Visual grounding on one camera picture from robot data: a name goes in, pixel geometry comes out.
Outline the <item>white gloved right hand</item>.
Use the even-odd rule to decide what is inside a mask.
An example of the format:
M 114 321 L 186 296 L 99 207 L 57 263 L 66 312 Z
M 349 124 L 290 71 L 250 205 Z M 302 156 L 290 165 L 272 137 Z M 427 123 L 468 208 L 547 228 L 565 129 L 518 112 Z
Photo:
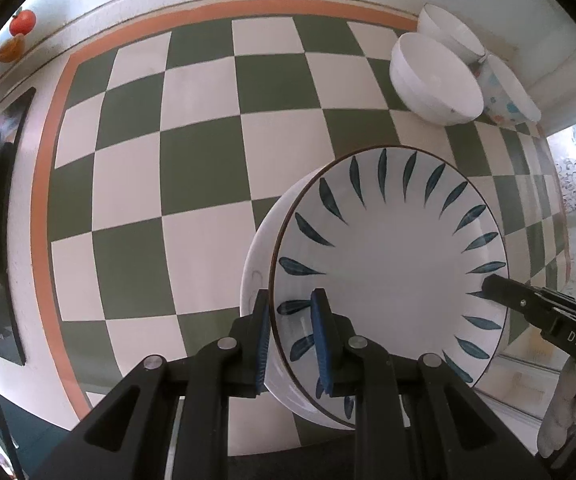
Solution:
M 569 358 L 538 430 L 538 454 L 549 458 L 560 450 L 573 426 L 576 426 L 576 360 Z

